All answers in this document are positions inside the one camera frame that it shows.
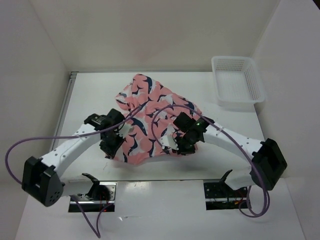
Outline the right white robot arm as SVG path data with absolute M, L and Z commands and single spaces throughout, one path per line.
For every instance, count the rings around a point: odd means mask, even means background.
M 248 161 L 249 166 L 242 170 L 228 170 L 221 178 L 219 191 L 230 197 L 238 189 L 257 185 L 263 190 L 274 189 L 288 164 L 273 139 L 260 141 L 222 127 L 210 118 L 198 120 L 182 112 L 173 124 L 184 134 L 175 139 L 177 153 L 195 153 L 197 142 L 212 144 Z

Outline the pink shark print shorts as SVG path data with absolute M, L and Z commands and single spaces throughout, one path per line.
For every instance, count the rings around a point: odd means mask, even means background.
M 176 157 L 178 154 L 175 150 L 161 147 L 158 141 L 166 135 L 178 137 L 183 134 L 173 124 L 181 112 L 197 120 L 199 116 L 195 112 L 201 111 L 195 103 L 143 74 L 135 75 L 115 100 L 125 115 L 141 107 L 128 121 L 133 130 L 114 157 L 118 162 L 132 165 L 161 155 Z

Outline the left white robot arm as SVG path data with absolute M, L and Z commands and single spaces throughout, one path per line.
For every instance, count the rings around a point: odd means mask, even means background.
M 96 143 L 107 157 L 113 159 L 125 141 L 119 129 L 124 120 L 124 115 L 114 108 L 106 115 L 94 113 L 87 117 L 71 139 L 40 158 L 31 156 L 25 161 L 22 189 L 46 207 L 61 197 L 77 194 L 83 194 L 89 200 L 98 196 L 108 198 L 108 189 L 89 173 L 82 173 L 76 179 L 61 177 L 80 155 Z

